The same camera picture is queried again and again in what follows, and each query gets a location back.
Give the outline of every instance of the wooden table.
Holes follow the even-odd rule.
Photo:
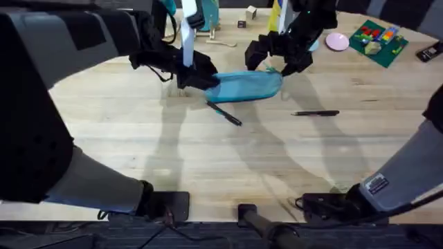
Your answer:
[[[267,33],[269,10],[247,29],[243,10],[221,10],[216,38],[236,48],[205,44],[219,72],[245,70],[244,51]],[[367,17],[341,13],[336,29],[351,35]],[[100,162],[157,190],[191,193],[191,221],[234,221],[239,203],[255,203],[274,221],[303,221],[287,198],[305,192],[345,192],[391,157],[422,122],[422,111],[442,83],[443,60],[424,64],[414,53],[434,42],[410,30],[410,41],[385,69],[349,48],[323,45],[304,73],[284,79],[282,92],[256,102],[222,104],[236,127],[209,109],[198,91],[169,97],[148,68],[133,71],[118,58],[73,75],[51,90],[75,143]],[[282,68],[282,60],[267,59]],[[334,118],[294,117],[300,110],[338,109]],[[398,223],[441,223],[443,202],[395,217]],[[95,220],[97,210],[55,204],[4,203],[0,219]]]

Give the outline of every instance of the green lego baseplate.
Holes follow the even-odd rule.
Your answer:
[[[368,27],[372,30],[380,30],[380,34],[384,32],[385,28],[382,26],[376,24],[373,21],[367,20],[350,38],[349,43],[350,46],[365,55],[365,47],[363,44],[356,39],[355,35],[361,35],[363,34],[363,31],[361,30],[362,27]],[[402,38],[400,41],[397,41],[395,38],[388,44],[381,43],[381,50],[376,55],[365,55],[366,57],[370,58],[374,62],[384,66],[385,68],[388,68],[389,65],[394,61],[394,59],[403,52],[404,48],[397,54],[392,53],[393,50],[397,50],[400,46],[405,47],[409,41]]]

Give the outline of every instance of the pen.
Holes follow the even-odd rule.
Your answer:
[[[211,101],[206,101],[206,104],[214,109],[218,114],[222,114],[224,116],[225,119],[227,119],[229,122],[233,123],[234,125],[237,126],[242,126],[242,121],[238,120],[237,118],[233,117],[231,114],[223,111],[222,109],[220,109],[217,105],[215,105],[214,103],[212,103]]]
[[[331,111],[297,111],[292,113],[293,116],[322,116],[322,117],[332,117],[337,116],[340,111],[331,110]]]

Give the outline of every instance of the black cable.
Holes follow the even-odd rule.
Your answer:
[[[405,212],[409,212],[411,210],[420,208],[423,205],[426,205],[432,201],[435,201],[437,199],[440,199],[443,197],[443,190],[440,190],[439,192],[432,194],[420,201],[417,201],[415,203],[408,203],[403,206],[400,206],[398,208],[395,208],[391,211],[387,212],[381,212],[369,217],[361,218],[361,219],[355,219],[353,221],[347,221],[339,224],[331,224],[331,225],[323,225],[323,226],[313,226],[313,225],[300,225],[298,224],[299,228],[306,228],[306,229],[332,229],[332,228],[340,228],[348,225],[358,225],[359,223],[369,223],[378,221],[380,219],[389,218],[395,215],[403,214]]]
[[[143,249],[147,244],[149,244],[151,241],[153,241],[156,237],[158,237],[166,229],[169,229],[169,230],[177,233],[178,235],[182,236],[183,238],[187,239],[188,241],[192,241],[192,242],[214,241],[214,240],[219,240],[219,239],[225,239],[228,242],[229,249],[233,249],[232,241],[228,237],[213,235],[213,236],[207,236],[207,237],[201,237],[201,238],[193,238],[193,237],[190,237],[189,235],[183,233],[182,231],[177,230],[175,227],[173,227],[171,225],[166,225],[166,224],[164,224],[160,229],[158,229],[157,232],[155,232],[143,245],[137,247],[137,249]]]
[[[225,236],[212,235],[212,236],[201,237],[201,238],[192,238],[189,235],[183,233],[180,230],[177,230],[176,228],[174,228],[170,225],[168,225],[167,228],[169,228],[171,231],[177,233],[178,235],[182,236],[183,238],[187,239],[188,241],[193,241],[193,242],[214,241],[214,240],[219,240],[219,239],[225,239],[228,242],[229,248],[233,249],[232,241],[228,237],[225,237]]]
[[[147,244],[149,244],[151,241],[153,241],[157,236],[159,236],[162,232],[164,232],[168,228],[167,226],[162,226],[160,229],[157,230],[143,245],[137,247],[137,249],[143,249]]]

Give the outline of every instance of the pink disc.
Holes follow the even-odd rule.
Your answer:
[[[330,33],[326,37],[326,45],[332,50],[342,51],[349,46],[349,38],[340,33]]]

